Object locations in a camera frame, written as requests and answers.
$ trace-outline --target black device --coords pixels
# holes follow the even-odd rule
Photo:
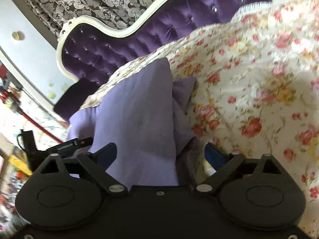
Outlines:
[[[90,146],[93,143],[92,137],[85,139],[75,138],[62,144],[58,144],[54,147],[50,147],[45,151],[41,151],[37,149],[33,131],[21,130],[21,133],[18,135],[17,139],[19,139],[19,137],[21,137],[23,144],[23,146],[20,147],[27,155],[28,165],[32,172],[34,172],[40,166],[40,164],[51,154],[59,154],[62,158],[71,157],[77,149]]]
[[[16,197],[29,225],[13,238],[309,239],[297,227],[305,197],[271,155],[230,154],[194,188],[128,191],[105,172],[116,154],[111,143],[76,159],[48,156]]]

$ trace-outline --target metal screw head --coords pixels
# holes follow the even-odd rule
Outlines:
[[[213,188],[209,184],[200,184],[196,187],[199,192],[210,192]]]
[[[109,186],[108,190],[113,193],[119,193],[124,191],[124,186],[121,184],[114,184]]]

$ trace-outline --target circular pad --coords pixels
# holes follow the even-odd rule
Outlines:
[[[258,230],[293,225],[305,207],[304,195],[297,185],[285,182],[277,174],[256,178],[252,175],[227,183],[220,191],[219,202],[234,221]]]
[[[255,186],[247,191],[247,199],[256,206],[274,207],[283,201],[284,195],[272,186]]]
[[[99,209],[101,194],[94,184],[68,173],[38,173],[22,187],[15,204],[32,226],[61,230],[88,220]]]

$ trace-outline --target lavender pillowcase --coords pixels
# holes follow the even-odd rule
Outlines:
[[[114,142],[117,159],[106,172],[129,188],[178,185],[176,158],[184,161],[178,171],[193,176],[198,156],[184,115],[195,81],[191,77],[173,82],[167,59],[155,60],[119,82],[98,107],[76,112],[68,138],[92,136],[90,152]],[[192,149],[185,150],[190,143]]]

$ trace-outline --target floral quilt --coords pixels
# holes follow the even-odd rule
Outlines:
[[[319,236],[319,0],[281,0],[199,28],[118,69],[82,108],[167,57],[174,77],[196,76],[187,116],[202,142],[274,157],[304,192],[300,228]]]

